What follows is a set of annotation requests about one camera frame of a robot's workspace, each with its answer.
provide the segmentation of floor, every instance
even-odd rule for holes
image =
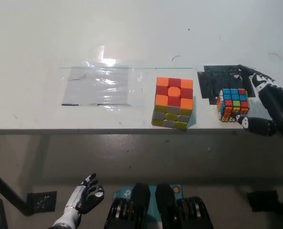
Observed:
[[[137,181],[183,185],[200,196],[215,229],[283,229],[283,218],[253,213],[245,192],[277,189],[283,200],[283,141],[232,135],[0,135],[0,176],[26,199],[57,191],[56,211],[24,217],[4,200],[10,229],[44,229],[71,192],[96,172],[105,199],[80,229],[103,228],[113,193]]]

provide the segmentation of robot finger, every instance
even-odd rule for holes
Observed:
[[[94,179],[96,175],[97,175],[96,173],[93,173],[93,174],[89,175],[88,177],[86,177],[84,181],[89,182],[92,179]]]
[[[244,129],[263,136],[272,136],[277,132],[277,125],[274,121],[265,118],[248,117],[237,115],[236,119]]]
[[[96,187],[91,187],[87,190],[87,193],[90,194],[91,192],[95,191],[97,188]]]

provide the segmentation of black mechanical part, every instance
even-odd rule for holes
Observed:
[[[179,221],[179,211],[176,205],[174,191],[170,185],[157,185],[155,197],[163,229],[182,228]]]
[[[176,202],[182,229],[213,229],[206,206],[200,197],[178,199]]]
[[[104,229],[143,229],[150,197],[149,186],[137,183],[130,199],[116,198],[113,201]]]
[[[246,121],[248,123],[247,129],[254,134],[263,135],[263,136],[272,136],[277,132],[276,122],[265,118],[239,115],[237,121],[240,124]]]
[[[249,97],[255,97],[249,77],[246,72],[240,71],[238,65],[204,66],[204,71],[198,72],[202,98],[208,98],[210,105],[216,105],[216,97],[224,88],[244,88]]]

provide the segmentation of orange rubik's cube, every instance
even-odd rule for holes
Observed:
[[[192,80],[157,78],[152,125],[186,129],[192,110]]]
[[[250,109],[245,89],[222,89],[217,100],[219,119],[235,122],[237,115],[246,115]]]

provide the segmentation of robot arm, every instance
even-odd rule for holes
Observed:
[[[252,76],[252,83],[258,91],[259,99],[272,120],[238,115],[237,121],[244,129],[256,134],[271,136],[279,132],[283,136],[283,88],[261,72],[242,65],[239,65],[239,69]]]
[[[99,186],[97,193],[90,195],[96,190],[98,180],[92,181],[96,174],[88,176],[80,185],[78,185],[71,194],[64,214],[55,221],[49,229],[76,229],[80,222],[82,214],[87,214],[104,199],[104,189]]]

